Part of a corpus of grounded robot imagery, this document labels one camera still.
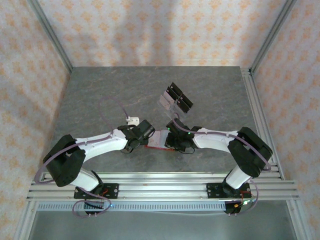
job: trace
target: black rectangular object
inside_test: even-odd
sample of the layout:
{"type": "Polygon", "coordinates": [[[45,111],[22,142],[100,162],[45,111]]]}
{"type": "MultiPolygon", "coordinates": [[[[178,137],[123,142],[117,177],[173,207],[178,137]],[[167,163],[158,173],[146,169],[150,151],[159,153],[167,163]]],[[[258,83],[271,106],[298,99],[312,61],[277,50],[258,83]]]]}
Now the black rectangular object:
{"type": "Polygon", "coordinates": [[[181,98],[178,99],[176,104],[184,113],[187,113],[190,110],[190,107],[184,101],[182,101],[181,98]]]}
{"type": "MultiPolygon", "coordinates": [[[[107,199],[117,199],[119,194],[119,184],[118,183],[104,183],[102,188],[102,193],[106,190],[108,191],[103,195],[103,197],[107,199]]],[[[75,187],[74,196],[75,199],[99,199],[98,197],[91,196],[84,191],[82,191],[79,187],[75,187]]]]}
{"type": "Polygon", "coordinates": [[[175,85],[174,82],[171,83],[170,89],[172,89],[172,90],[175,92],[175,94],[177,94],[178,96],[181,96],[181,95],[182,95],[181,89],[180,89],[177,85],[175,85]]]}
{"type": "Polygon", "coordinates": [[[187,98],[186,95],[184,95],[183,93],[182,93],[180,99],[181,99],[182,101],[184,101],[184,103],[185,103],[189,108],[191,108],[191,107],[194,105],[194,104],[192,103],[192,101],[190,101],[189,98],[187,98]]]}
{"type": "MultiPolygon", "coordinates": [[[[241,192],[245,192],[243,195],[243,198],[245,199],[249,199],[251,198],[251,191],[248,189],[250,189],[250,184],[249,183],[244,183],[242,184],[242,186],[237,189],[238,191],[235,191],[234,195],[231,196],[231,198],[235,198],[235,199],[241,199],[241,192]]],[[[226,199],[226,198],[230,198],[230,196],[228,196],[222,187],[222,183],[218,183],[218,182],[210,182],[206,184],[206,192],[207,192],[207,196],[208,199],[226,199]]]]}
{"type": "Polygon", "coordinates": [[[170,97],[175,101],[179,98],[179,95],[173,91],[170,87],[166,89],[166,92],[170,95],[170,97]]]}

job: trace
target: perforated strip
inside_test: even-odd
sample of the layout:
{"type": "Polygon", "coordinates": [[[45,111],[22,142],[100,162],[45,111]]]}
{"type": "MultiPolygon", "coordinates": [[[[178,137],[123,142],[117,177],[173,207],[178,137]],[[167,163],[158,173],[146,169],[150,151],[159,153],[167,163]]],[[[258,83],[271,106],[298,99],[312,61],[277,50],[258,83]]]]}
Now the perforated strip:
{"type": "MultiPolygon", "coordinates": [[[[72,201],[42,201],[38,205],[38,211],[72,211],[75,202],[72,201]]],[[[79,203],[75,206],[76,211],[102,211],[91,206],[79,203]]],[[[117,201],[112,204],[109,211],[123,212],[181,212],[181,211],[224,211],[226,205],[221,201],[210,202],[132,202],[117,201]]]]}

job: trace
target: orange patterned wall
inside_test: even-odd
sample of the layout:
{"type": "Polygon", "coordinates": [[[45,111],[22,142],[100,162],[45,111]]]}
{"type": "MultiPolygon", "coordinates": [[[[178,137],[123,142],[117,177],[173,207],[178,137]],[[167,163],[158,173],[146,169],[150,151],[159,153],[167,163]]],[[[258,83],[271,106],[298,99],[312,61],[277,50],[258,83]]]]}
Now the orange patterned wall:
{"type": "Polygon", "coordinates": [[[250,67],[284,3],[40,0],[75,67],[250,67]]]}
{"type": "Polygon", "coordinates": [[[280,161],[320,236],[320,4],[297,1],[255,75],[280,161]]]}
{"type": "Polygon", "coordinates": [[[12,239],[69,74],[26,0],[0,5],[0,239],[12,239]]]}

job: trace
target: cable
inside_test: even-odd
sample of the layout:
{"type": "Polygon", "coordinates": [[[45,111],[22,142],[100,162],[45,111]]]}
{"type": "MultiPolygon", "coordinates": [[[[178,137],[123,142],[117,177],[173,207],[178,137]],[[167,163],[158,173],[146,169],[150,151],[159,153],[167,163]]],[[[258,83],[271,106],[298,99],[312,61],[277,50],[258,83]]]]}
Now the cable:
{"type": "Polygon", "coordinates": [[[241,204],[243,204],[243,202],[244,202],[244,197],[245,197],[244,194],[251,194],[251,196],[254,197],[254,195],[249,191],[240,191],[240,193],[241,193],[241,204]]]}
{"type": "Polygon", "coordinates": [[[128,114],[126,112],[126,110],[124,109],[124,107],[122,106],[122,104],[117,101],[114,97],[111,97],[111,96],[104,96],[100,99],[99,103],[98,103],[98,112],[99,112],[99,115],[100,117],[102,118],[102,120],[109,126],[109,128],[111,129],[111,132],[108,136],[106,137],[103,137],[103,138],[100,138],[100,139],[96,139],[96,140],[90,140],[90,141],[83,141],[83,142],[78,142],[78,143],[75,143],[71,146],[68,146],[60,151],[58,151],[56,154],[52,155],[51,157],[49,157],[49,159],[47,161],[45,161],[45,163],[39,168],[39,170],[36,172],[35,176],[34,176],[34,181],[35,183],[37,184],[48,184],[48,183],[52,183],[54,182],[54,180],[48,180],[48,181],[39,181],[40,179],[40,175],[42,173],[42,171],[44,170],[44,168],[49,164],[51,163],[51,161],[53,161],[56,157],[58,157],[60,154],[63,154],[65,153],[66,151],[70,150],[70,149],[73,149],[75,147],[79,147],[79,146],[82,146],[82,145],[86,145],[86,144],[95,144],[95,143],[99,143],[99,142],[102,142],[102,141],[105,141],[105,140],[108,140],[109,138],[112,137],[112,135],[114,134],[114,129],[113,127],[111,126],[111,124],[109,123],[109,121],[105,118],[105,116],[103,115],[102,111],[101,111],[101,103],[103,100],[105,99],[112,99],[114,100],[123,110],[124,114],[125,114],[125,117],[126,119],[128,119],[128,114]]]}
{"type": "Polygon", "coordinates": [[[194,148],[192,148],[192,149],[193,149],[193,152],[183,152],[178,149],[175,149],[175,150],[178,151],[179,153],[182,153],[182,154],[194,154],[196,150],[194,148]]]}
{"type": "Polygon", "coordinates": [[[254,187],[255,187],[256,197],[255,197],[254,203],[253,203],[253,204],[251,205],[251,207],[248,208],[247,210],[241,211],[241,212],[239,212],[239,213],[230,213],[229,216],[230,216],[230,215],[238,216],[238,215],[240,215],[240,214],[245,214],[245,213],[251,211],[252,209],[254,209],[254,208],[256,207],[256,205],[257,205],[257,203],[258,203],[258,199],[259,199],[259,189],[258,189],[258,186],[257,186],[257,184],[256,184],[252,179],[248,180],[247,183],[252,183],[252,184],[254,185],[254,187]]]}
{"type": "Polygon", "coordinates": [[[155,132],[156,132],[156,130],[154,129],[154,130],[152,131],[151,136],[149,136],[148,139],[152,138],[152,136],[155,134],[155,132]]]}
{"type": "Polygon", "coordinates": [[[124,152],[123,149],[122,149],[122,150],[120,150],[120,152],[121,152],[122,154],[130,154],[130,153],[133,152],[133,150],[134,150],[134,148],[132,148],[131,151],[124,152]]]}
{"type": "Polygon", "coordinates": [[[89,206],[89,207],[92,207],[94,209],[104,209],[102,206],[95,206],[95,205],[92,205],[92,204],[89,204],[87,202],[84,203],[86,206],[89,206]]]}
{"type": "MultiPolygon", "coordinates": [[[[88,195],[91,195],[91,196],[96,197],[96,198],[99,198],[99,199],[104,199],[104,200],[106,200],[106,201],[109,202],[109,205],[108,205],[108,207],[105,208],[105,210],[94,214],[95,217],[97,217],[98,215],[104,214],[104,213],[112,206],[112,202],[111,202],[111,200],[110,200],[109,198],[106,198],[106,197],[104,197],[104,196],[100,196],[100,195],[93,194],[93,193],[91,193],[91,192],[89,192],[89,191],[84,190],[82,187],[78,187],[78,188],[81,189],[83,192],[85,192],[85,193],[88,194],[88,195]]],[[[86,218],[90,218],[90,217],[91,217],[91,214],[89,214],[89,215],[79,215],[79,214],[77,214],[77,212],[75,211],[75,207],[76,207],[76,205],[79,204],[79,203],[92,203],[92,204],[96,204],[96,203],[99,203],[99,202],[97,202],[97,201],[90,201],[90,200],[79,200],[79,201],[77,201],[77,202],[73,205],[73,207],[72,207],[72,214],[73,214],[74,216],[76,216],[77,218],[86,219],[86,218]]]]}
{"type": "Polygon", "coordinates": [[[260,152],[258,152],[250,143],[248,143],[247,141],[245,141],[244,139],[242,139],[241,137],[238,137],[236,135],[233,134],[228,134],[228,133],[224,133],[224,132],[219,132],[219,131],[208,131],[208,132],[204,132],[204,131],[191,131],[191,130],[187,130],[181,126],[179,126],[177,124],[177,122],[175,121],[175,118],[172,118],[172,121],[174,123],[174,125],[179,128],[180,130],[187,132],[187,133],[192,133],[192,134],[214,134],[214,135],[220,135],[220,136],[224,136],[224,137],[232,137],[235,138],[237,140],[239,140],[240,142],[242,142],[243,144],[245,144],[246,146],[248,146],[267,166],[267,169],[263,169],[263,171],[265,172],[270,172],[271,171],[271,165],[268,163],[268,161],[264,158],[264,156],[261,155],[260,152]]]}
{"type": "MultiPolygon", "coordinates": [[[[129,118],[129,116],[128,116],[128,114],[127,114],[127,111],[125,110],[125,108],[123,107],[123,105],[122,105],[119,101],[117,101],[114,97],[111,97],[111,96],[104,96],[104,97],[102,97],[101,100],[100,100],[99,103],[98,103],[98,112],[99,112],[99,115],[100,115],[100,117],[102,118],[102,120],[103,120],[103,121],[108,125],[108,127],[111,129],[110,134],[109,134],[108,136],[103,137],[103,138],[100,138],[100,139],[90,140],[90,141],[83,141],[83,142],[75,143],[75,144],[73,144],[73,145],[71,145],[71,146],[68,146],[68,147],[66,147],[66,148],[58,151],[56,154],[54,154],[54,155],[52,155],[51,157],[49,157],[48,160],[45,161],[45,163],[38,169],[38,171],[36,172],[36,174],[35,174],[35,176],[34,176],[34,181],[35,181],[37,184],[48,184],[48,183],[52,183],[52,182],[55,181],[54,179],[48,180],[48,181],[39,181],[39,179],[40,179],[41,173],[43,172],[43,169],[44,169],[49,163],[51,163],[56,157],[58,157],[60,154],[63,154],[63,153],[65,153],[66,151],[68,151],[68,150],[70,150],[70,149],[73,149],[73,148],[75,148],[75,147],[78,147],[78,146],[87,145],[87,144],[99,143],[99,142],[108,140],[108,139],[110,139],[110,138],[112,137],[112,135],[114,134],[114,129],[113,129],[113,127],[111,126],[111,124],[109,123],[109,121],[108,121],[108,120],[105,118],[105,116],[102,114],[102,111],[101,111],[101,103],[102,103],[103,100],[106,100],[106,99],[112,99],[112,100],[114,100],[114,101],[122,108],[122,110],[123,110],[123,112],[124,112],[124,114],[125,114],[126,119],[129,118]]],[[[79,187],[79,189],[81,189],[83,192],[85,192],[85,193],[88,194],[88,195],[91,195],[91,196],[93,196],[93,197],[95,197],[95,198],[103,199],[103,200],[106,200],[106,201],[109,202],[109,206],[108,206],[105,210],[103,210],[103,211],[101,211],[101,212],[99,212],[99,213],[95,213],[95,214],[94,214],[95,216],[104,214],[104,213],[111,207],[112,202],[110,201],[110,199],[108,199],[108,198],[106,198],[106,197],[104,197],[104,196],[100,196],[100,195],[93,194],[93,193],[91,193],[91,192],[89,192],[89,191],[84,190],[82,187],[79,187]]],[[[75,212],[75,207],[76,207],[76,205],[79,204],[79,203],[87,203],[87,204],[88,204],[88,203],[96,203],[96,201],[91,201],[91,200],[79,200],[79,201],[77,201],[77,202],[73,205],[73,207],[72,207],[72,214],[73,214],[74,216],[76,216],[76,217],[78,217],[78,218],[82,218],[82,219],[83,219],[83,218],[89,218],[89,217],[91,216],[90,214],[89,214],[89,215],[81,216],[81,215],[78,215],[78,214],[75,212]]]]}

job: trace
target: aluminum frame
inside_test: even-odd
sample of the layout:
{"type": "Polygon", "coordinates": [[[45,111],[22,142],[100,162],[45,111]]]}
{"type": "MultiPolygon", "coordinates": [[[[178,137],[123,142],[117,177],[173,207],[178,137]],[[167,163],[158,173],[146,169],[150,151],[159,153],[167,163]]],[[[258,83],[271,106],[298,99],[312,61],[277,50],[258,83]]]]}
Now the aluminum frame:
{"type": "MultiPolygon", "coordinates": [[[[272,162],[277,164],[282,180],[285,180],[285,175],[281,167],[279,156],[275,147],[274,140],[270,134],[266,116],[264,114],[262,104],[260,102],[257,87],[255,85],[254,76],[251,75],[248,68],[242,68],[242,77],[244,85],[247,90],[248,98],[250,101],[251,111],[257,127],[258,135],[263,139],[272,149],[273,156],[272,162]]],[[[298,240],[312,240],[310,228],[307,223],[304,206],[300,200],[287,200],[288,211],[291,217],[293,228],[298,240]]]]}
{"type": "Polygon", "coordinates": [[[265,55],[267,54],[271,44],[273,43],[274,39],[276,38],[278,32],[280,31],[282,25],[287,19],[287,16],[291,12],[292,8],[294,7],[297,0],[286,0],[284,3],[278,17],[276,18],[272,28],[270,29],[268,35],[266,36],[257,56],[255,57],[252,67],[250,68],[251,73],[254,75],[257,71],[260,63],[264,59],[265,55]]]}
{"type": "MultiPolygon", "coordinates": [[[[297,191],[297,184],[295,181],[284,180],[283,170],[268,129],[253,77],[250,75],[248,68],[242,68],[241,72],[258,134],[274,152],[270,163],[271,172],[263,172],[260,177],[255,179],[259,188],[260,200],[286,200],[297,239],[310,240],[312,237],[297,191]]],[[[116,200],[118,202],[175,201],[192,203],[193,201],[201,201],[208,203],[212,199],[207,198],[206,183],[220,183],[226,174],[208,172],[99,173],[99,176],[104,182],[120,183],[119,198],[116,200]]],[[[42,181],[49,179],[52,179],[49,173],[42,174],[42,181]]],[[[35,185],[33,183],[27,197],[28,204],[25,207],[14,239],[28,239],[39,202],[74,201],[73,191],[73,186],[58,188],[54,183],[46,185],[35,185]]]]}
{"type": "Polygon", "coordinates": [[[60,43],[53,27],[51,26],[44,10],[42,9],[40,3],[38,0],[27,0],[29,2],[30,7],[33,9],[34,14],[38,18],[38,21],[42,25],[43,30],[51,40],[53,46],[55,47],[57,53],[60,55],[61,60],[65,66],[65,68],[68,70],[68,72],[71,74],[73,66],[68,58],[68,55],[66,54],[66,51],[62,47],[62,44],[60,43]]]}

